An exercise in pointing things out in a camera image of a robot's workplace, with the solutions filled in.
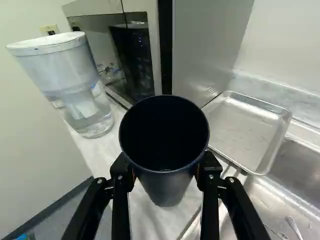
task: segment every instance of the microwave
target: microwave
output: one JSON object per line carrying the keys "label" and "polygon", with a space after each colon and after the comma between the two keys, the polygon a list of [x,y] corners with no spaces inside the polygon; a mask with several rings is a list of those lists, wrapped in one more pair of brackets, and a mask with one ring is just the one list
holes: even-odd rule
{"label": "microwave", "polygon": [[106,93],[126,108],[160,94],[201,108],[225,91],[253,6],[252,0],[85,3],[62,9],[72,29],[86,33],[101,77],[108,78]]}

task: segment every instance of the metal edge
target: metal edge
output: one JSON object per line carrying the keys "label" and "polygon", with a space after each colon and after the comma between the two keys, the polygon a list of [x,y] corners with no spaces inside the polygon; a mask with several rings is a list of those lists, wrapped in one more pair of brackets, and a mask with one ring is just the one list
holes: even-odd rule
{"label": "metal edge", "polygon": [[115,93],[114,91],[112,91],[109,87],[104,86],[103,90],[105,91],[105,93],[111,97],[112,99],[114,99],[118,104],[120,104],[122,107],[124,107],[125,109],[130,109],[133,105],[128,102],[127,100],[125,100],[123,97],[121,97],[119,94]]}

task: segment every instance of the electrical outlet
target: electrical outlet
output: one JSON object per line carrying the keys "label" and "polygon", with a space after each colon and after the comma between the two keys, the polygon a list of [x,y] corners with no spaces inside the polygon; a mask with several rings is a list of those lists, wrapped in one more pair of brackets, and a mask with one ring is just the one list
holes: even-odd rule
{"label": "electrical outlet", "polygon": [[41,27],[39,27],[39,30],[43,36],[54,35],[54,34],[60,33],[57,24],[41,26]]}

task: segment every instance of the utensil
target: utensil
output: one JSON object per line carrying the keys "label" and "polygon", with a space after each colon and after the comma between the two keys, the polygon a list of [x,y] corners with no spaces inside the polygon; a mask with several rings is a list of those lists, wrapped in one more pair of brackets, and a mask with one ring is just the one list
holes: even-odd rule
{"label": "utensil", "polygon": [[299,240],[304,240],[299,228],[296,224],[296,221],[294,220],[294,218],[292,216],[286,216],[285,217],[285,221],[289,224],[289,226],[292,228],[292,230],[294,231],[294,233],[296,234],[296,236],[298,237]]}

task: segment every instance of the cup rim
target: cup rim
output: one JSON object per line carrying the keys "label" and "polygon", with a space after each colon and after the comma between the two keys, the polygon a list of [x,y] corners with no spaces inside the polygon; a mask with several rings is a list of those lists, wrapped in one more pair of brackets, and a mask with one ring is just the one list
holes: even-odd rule
{"label": "cup rim", "polygon": [[[136,108],[136,106],[138,104],[140,104],[141,102],[143,101],[146,101],[146,100],[149,100],[149,99],[152,99],[152,98],[161,98],[161,97],[172,97],[172,98],[179,98],[179,99],[183,99],[189,103],[191,103],[192,105],[194,105],[197,109],[199,109],[199,111],[201,112],[200,114],[203,116],[203,118],[205,119],[205,124],[206,124],[206,129],[207,129],[207,138],[206,138],[206,141],[205,141],[205,144],[204,144],[204,147],[202,149],[202,151],[199,153],[199,155],[193,160],[191,161],[190,163],[188,163],[187,165],[183,166],[183,167],[180,167],[178,169],[174,169],[174,170],[164,170],[164,171],[158,171],[158,170],[152,170],[152,169],[149,169],[149,168],[146,168],[144,166],[141,166],[139,164],[137,164],[135,161],[133,161],[126,153],[126,151],[124,150],[123,148],[123,145],[122,145],[122,137],[121,137],[121,132],[122,132],[122,124],[123,124],[123,121],[124,121],[124,118],[126,117],[126,114],[129,113],[130,110]],[[170,174],[170,173],[175,173],[175,172],[179,172],[179,171],[183,171],[185,169],[189,169],[192,165],[195,165],[197,162],[199,162],[201,160],[201,158],[203,157],[205,151],[207,150],[208,148],[208,143],[209,143],[209,138],[210,138],[210,129],[209,129],[209,123],[208,123],[208,119],[206,117],[206,115],[204,114],[204,112],[192,101],[184,98],[184,97],[181,97],[181,96],[177,96],[177,95],[169,95],[169,94],[162,94],[162,95],[156,95],[156,96],[150,96],[150,97],[147,97],[145,99],[142,99],[140,101],[138,101],[136,104],[134,104],[123,116],[121,122],[120,122],[120,126],[119,126],[119,131],[118,131],[118,139],[119,139],[119,143],[120,143],[120,147],[121,147],[121,150],[123,152],[123,154],[125,155],[125,157],[130,161],[131,164],[135,165],[136,167],[138,167],[139,169],[145,171],[145,172],[149,172],[149,173],[155,173],[155,174]]]}

